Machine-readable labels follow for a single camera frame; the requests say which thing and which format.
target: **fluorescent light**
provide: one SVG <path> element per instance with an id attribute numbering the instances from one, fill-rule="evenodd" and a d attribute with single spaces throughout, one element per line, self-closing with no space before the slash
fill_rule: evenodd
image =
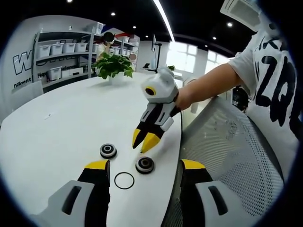
<path id="1" fill-rule="evenodd" d="M 166 15 L 165 15 L 165 12 L 164 12 L 164 10 L 163 10 L 163 8 L 162 8 L 161 3 L 159 2 L 159 0 L 153 0 L 153 2 L 156 4 L 156 6 L 157 6 L 157 8 L 158 8 L 158 10 L 159 10 L 159 12 L 160 12 L 160 14 L 161 14 L 163 20 L 164 20 L 164 23 L 165 23 L 165 25 L 166 25 L 166 28 L 167 28 L 167 30 L 168 30 L 168 32 L 169 32 L 170 38 L 171 38 L 171 40 L 174 42 L 174 41 L 175 41 L 175 38 L 174 38 L 174 35 L 173 35 L 172 30 L 171 30 L 170 25 L 169 25 L 169 21 L 167 20 L 167 17 L 166 17 Z"/>

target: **white table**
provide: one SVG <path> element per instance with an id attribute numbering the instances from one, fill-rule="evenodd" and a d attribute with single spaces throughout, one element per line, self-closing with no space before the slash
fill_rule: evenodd
<path id="1" fill-rule="evenodd" d="M 25 213 L 44 210 L 55 191 L 77 180 L 88 163 L 102 159 L 102 144 L 112 143 L 118 154 L 111 161 L 107 226 L 161 225 L 177 169 L 181 114 L 174 117 L 160 143 L 145 154 L 154 160 L 155 170 L 149 175 L 138 173 L 135 163 L 141 146 L 132 149 L 132 137 L 147 105 L 140 83 L 151 76 L 134 73 L 121 87 L 101 78 L 76 82 L 30 101 L 3 121 L 0 166 Z M 119 172 L 134 176 L 132 188 L 115 186 Z"/>

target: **hand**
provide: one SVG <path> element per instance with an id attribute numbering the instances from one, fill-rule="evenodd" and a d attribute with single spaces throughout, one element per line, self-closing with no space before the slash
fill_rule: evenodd
<path id="1" fill-rule="evenodd" d="M 192 105 L 191 93 L 188 90 L 188 87 L 183 87 L 179 89 L 179 94 L 176 100 L 176 106 L 180 110 L 185 110 Z"/>

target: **ceiling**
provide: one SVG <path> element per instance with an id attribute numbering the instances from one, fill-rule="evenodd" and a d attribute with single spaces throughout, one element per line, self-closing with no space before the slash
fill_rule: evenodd
<path id="1" fill-rule="evenodd" d="M 157 41 L 170 37 L 152 0 L 28 0 L 23 19 L 40 15 L 70 15 L 88 18 L 135 33 L 141 40 L 156 35 Z M 249 28 L 220 13 L 224 0 L 160 0 L 176 41 L 210 49 L 227 57 L 242 51 L 254 34 Z"/>

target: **window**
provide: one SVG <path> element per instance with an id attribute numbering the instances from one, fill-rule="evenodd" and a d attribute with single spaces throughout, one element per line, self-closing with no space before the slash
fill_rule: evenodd
<path id="1" fill-rule="evenodd" d="M 166 65 L 174 65 L 177 70 L 193 73 L 197 52 L 196 46 L 170 42 Z"/>
<path id="2" fill-rule="evenodd" d="M 208 51 L 205 74 L 221 64 L 229 62 L 230 59 L 213 51 Z"/>

